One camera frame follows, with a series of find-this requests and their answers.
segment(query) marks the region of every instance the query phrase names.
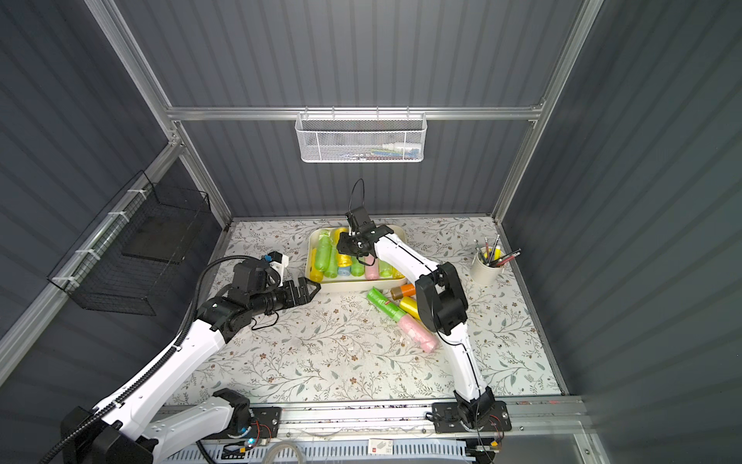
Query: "black mounting plate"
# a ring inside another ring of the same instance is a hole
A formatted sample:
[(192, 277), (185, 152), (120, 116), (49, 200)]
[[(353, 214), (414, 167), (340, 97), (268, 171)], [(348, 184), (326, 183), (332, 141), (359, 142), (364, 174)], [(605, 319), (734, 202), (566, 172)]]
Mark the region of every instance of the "black mounting plate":
[[(482, 432), (507, 432), (513, 430), (513, 425), (510, 423), (510, 414), (508, 413), (508, 406), (504, 401), (495, 401), (490, 415), (497, 417), (499, 423), (496, 420), (492, 422), (497, 425), (495, 429), (490, 421), (485, 421), (485, 424), (479, 430)], [(433, 424), (436, 427), (437, 434), (449, 434), (453, 432), (470, 432), (471, 430), (464, 427), (459, 420), (459, 411), (455, 401), (452, 402), (440, 402), (433, 403), (433, 417), (442, 417), (443, 420), (434, 420)]]
[[(280, 413), (282, 411), (281, 408), (254, 408), (250, 407), (252, 410), (252, 421), (254, 422), (256, 419), (260, 423), (260, 438), (269, 438), (270, 436), (273, 436), (274, 438), (278, 435), (278, 426), (280, 425)], [(268, 434), (265, 425), (271, 430), (271, 433)], [(250, 430), (250, 433), (244, 438), (244, 440), (248, 438), (257, 438), (257, 427), (253, 427), (252, 430)], [(227, 431), (221, 431), (217, 432), (216, 434), (208, 435), (207, 437), (203, 437), (202, 440), (231, 440), (229, 436), (227, 435)]]

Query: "ribbed wall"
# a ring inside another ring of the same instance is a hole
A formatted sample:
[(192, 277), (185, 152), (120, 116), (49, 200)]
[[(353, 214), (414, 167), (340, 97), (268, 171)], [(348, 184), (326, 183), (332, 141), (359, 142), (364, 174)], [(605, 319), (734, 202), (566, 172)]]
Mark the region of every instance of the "ribbed wall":
[(363, 177), (375, 215), (492, 211), (526, 121), (431, 121), (421, 163), (301, 161), (293, 122), (186, 122), (237, 216), (342, 215)]
[(613, 463), (737, 463), (742, 4), (609, 1), (505, 218)]
[[(179, 162), (161, 183), (194, 188)], [(72, 301), (60, 310), (0, 386), (0, 461), (37, 462), (59, 441), (59, 423), (68, 412), (92, 408), (173, 339), (219, 234), (210, 217), (178, 265), (161, 305), (166, 309), (154, 317), (82, 310)]]
[[(120, 1), (175, 106), (538, 104), (579, 0)], [(526, 122), (431, 122), (420, 164), (312, 165), (289, 122), (186, 122), (235, 216), (490, 212)]]
[(580, 5), (118, 3), (175, 106), (533, 105)]
[(0, 335), (165, 146), (82, 1), (0, 4)]

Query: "cable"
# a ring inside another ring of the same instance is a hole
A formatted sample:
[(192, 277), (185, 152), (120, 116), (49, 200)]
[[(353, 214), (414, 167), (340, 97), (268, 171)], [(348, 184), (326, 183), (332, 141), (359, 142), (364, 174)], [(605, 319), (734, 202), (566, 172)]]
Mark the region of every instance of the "cable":
[(273, 445), (272, 448), (270, 448), (268, 452), (266, 453), (266, 456), (263, 458), (262, 464), (273, 464), (273, 461), (275, 460), (275, 458), (285, 448), (288, 448), (291, 451), (294, 451), (298, 464), (306, 464), (306, 458), (304, 457), (304, 453), (302, 453), (299, 447), (296, 446), (293, 442), (280, 442), (280, 443), (276, 443), (275, 445)]
[(209, 464), (217, 464), (214, 459), (209, 456), (209, 453), (206, 452), (206, 448), (203, 447), (203, 443), (201, 443), (201, 440), (196, 440), (196, 446), (198, 447), (198, 451), (201, 451), (201, 456), (203, 456), (203, 459), (206, 460)]
[(262, 325), (260, 327), (256, 327), (255, 325), (257, 325), (257, 321), (255, 319), (252, 319), (253, 321), (255, 321), (255, 325), (251, 326), (250, 327), (250, 330), (262, 330), (262, 329), (267, 329), (268, 327), (273, 327), (274, 325), (278, 324), (278, 318), (279, 317), (280, 316), (278, 315), (278, 313), (276, 313), (276, 319), (275, 319), (275, 321), (273, 321), (273, 324)]
[(93, 414), (93, 416), (89, 417), (82, 424), (80, 424), (75, 430), (71, 431), (66, 437), (58, 441), (56, 445), (52, 446), (51, 449), (43, 456), (43, 458), (39, 460), (39, 464), (49, 464), (51, 460), (54, 459), (54, 457), (59, 454), (62, 449), (65, 448), (65, 446), (67, 446), (72, 440), (79, 437), (82, 432), (90, 428), (90, 426), (96, 421), (103, 418), (103, 416), (105, 416), (106, 414), (110, 413), (116, 406), (121, 405), (121, 403), (123, 403), (134, 391), (136, 391), (137, 388), (141, 387), (142, 384), (147, 381), (147, 379), (152, 377), (154, 373), (156, 373), (168, 361), (168, 359), (170, 359), (175, 354), (180, 345), (183, 343), (183, 340), (186, 339), (186, 336), (191, 329), (191, 325), (193, 325), (193, 321), (196, 319), (198, 299), (201, 293), (201, 284), (203, 283), (204, 275), (206, 275), (209, 269), (216, 266), (217, 264), (223, 263), (224, 261), (247, 258), (252, 258), (252, 256), (231, 255), (224, 258), (219, 258), (216, 261), (212, 261), (211, 263), (207, 264), (197, 280), (196, 290), (194, 291), (194, 298), (191, 300), (191, 304), (188, 307), (188, 312), (186, 313), (185, 321), (183, 322), (183, 328), (181, 328), (180, 333), (175, 339), (175, 342), (173, 342), (172, 346), (170, 346), (170, 348), (162, 355), (162, 357), (160, 357), (160, 359), (158, 359), (152, 365), (152, 367), (147, 370), (147, 372), (145, 372), (140, 378), (132, 383), (129, 388), (124, 390), (124, 392), (121, 393), (113, 402), (108, 403), (107, 406), (97, 411), (95, 414)]
[(363, 190), (361, 190), (361, 206), (366, 206), (366, 181), (361, 177), (360, 179), (356, 180), (356, 182), (353, 184), (353, 188), (350, 190), (350, 198), (348, 198), (348, 211), (350, 211), (350, 207), (353, 205), (353, 192), (355, 192), (355, 186), (358, 185), (358, 183), (361, 183), (361, 187)]

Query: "floral tablecloth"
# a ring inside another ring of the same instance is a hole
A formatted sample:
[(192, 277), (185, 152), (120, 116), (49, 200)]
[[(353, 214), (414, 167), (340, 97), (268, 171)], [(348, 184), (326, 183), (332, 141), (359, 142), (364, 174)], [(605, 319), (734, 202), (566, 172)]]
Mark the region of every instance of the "floral tablecloth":
[[(496, 285), (469, 277), (475, 249), (496, 235), (490, 218), (398, 218), (407, 242), (437, 261), (456, 266), (469, 298), (469, 334), (485, 379), (496, 396), (559, 394), (541, 340), (510, 266)], [(341, 221), (266, 220), (236, 224), (226, 255), (259, 257), (276, 249), (290, 257), (289, 275), (303, 275), (306, 240)], [(217, 272), (215, 293), (232, 280), (234, 262)], [(396, 323), (369, 303), (365, 292), (319, 293), (302, 307), (282, 311), (274, 327), (242, 330), (176, 390), (170, 405), (203, 401), (230, 387), (259, 402), (449, 398), (453, 377), (440, 348), (423, 353)], [(259, 324), (272, 317), (261, 316)]]

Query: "black cable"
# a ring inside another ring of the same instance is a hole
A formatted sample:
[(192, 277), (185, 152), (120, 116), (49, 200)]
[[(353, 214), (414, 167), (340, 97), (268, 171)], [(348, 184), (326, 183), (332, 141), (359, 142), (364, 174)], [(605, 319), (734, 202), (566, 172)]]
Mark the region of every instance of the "black cable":
[(361, 190), (361, 206), (366, 206), (366, 181), (361, 177), (360, 179), (356, 180), (356, 182), (353, 184), (353, 188), (350, 190), (350, 198), (348, 198), (348, 211), (350, 211), (350, 207), (353, 205), (353, 192), (355, 192), (355, 186), (358, 185), (358, 183), (361, 183), (361, 187), (363, 190)]
[(167, 361), (170, 359), (173, 354), (178, 350), (180, 345), (183, 343), (183, 340), (186, 339), (186, 336), (188, 335), (189, 330), (191, 329), (191, 325), (193, 324), (193, 321), (196, 318), (196, 312), (198, 309), (198, 298), (200, 297), (200, 291), (201, 291), (201, 284), (203, 283), (203, 277), (208, 272), (209, 269), (216, 266), (217, 264), (221, 264), (224, 261), (230, 261), (234, 259), (247, 259), (252, 258), (252, 256), (248, 255), (232, 255), (232, 256), (226, 256), (224, 258), (219, 258), (216, 261), (213, 261), (206, 265), (206, 268), (201, 272), (199, 275), (197, 284), (196, 284), (196, 290), (194, 292), (194, 299), (191, 300), (191, 304), (188, 307), (188, 312), (185, 317), (185, 323), (183, 324), (183, 328), (181, 329), (180, 333), (178, 334), (178, 337), (175, 339), (175, 342), (170, 346), (170, 348), (158, 359), (152, 367), (150, 367), (147, 372), (145, 372), (140, 378), (138, 378), (129, 388), (124, 390), (123, 393), (121, 393), (113, 402), (109, 403), (107, 406), (105, 406), (103, 409), (97, 411), (93, 416), (89, 417), (86, 421), (84, 421), (82, 424), (78, 425), (78, 427), (71, 431), (66, 437), (62, 438), (60, 441), (57, 442), (56, 445), (52, 446), (52, 448), (44, 455), (43, 458), (40, 459), (39, 464), (49, 464), (54, 457), (59, 454), (59, 452), (65, 448), (72, 440), (79, 437), (82, 432), (86, 431), (92, 424), (94, 424), (97, 420), (103, 418), (106, 414), (111, 412), (117, 405), (121, 405), (134, 391), (137, 390), (137, 388), (141, 387), (144, 382), (147, 381), (150, 377), (154, 375)]
[(196, 440), (196, 446), (198, 447), (198, 451), (201, 451), (201, 456), (203, 456), (203, 459), (206, 460), (209, 464), (217, 464), (214, 459), (209, 456), (209, 453), (206, 452), (206, 448), (203, 447), (203, 443), (201, 443), (201, 440)]
[(250, 327), (250, 330), (262, 330), (262, 329), (267, 329), (268, 327), (273, 327), (274, 325), (276, 325), (278, 323), (278, 318), (279, 317), (280, 316), (278, 315), (278, 313), (276, 313), (276, 320), (273, 321), (273, 324), (263, 325), (263, 326), (260, 326), (260, 327), (256, 327), (255, 326), (255, 325), (257, 325), (257, 321), (255, 321), (255, 319), (253, 319), (253, 321), (255, 321), (255, 325), (253, 325), (252, 327)]

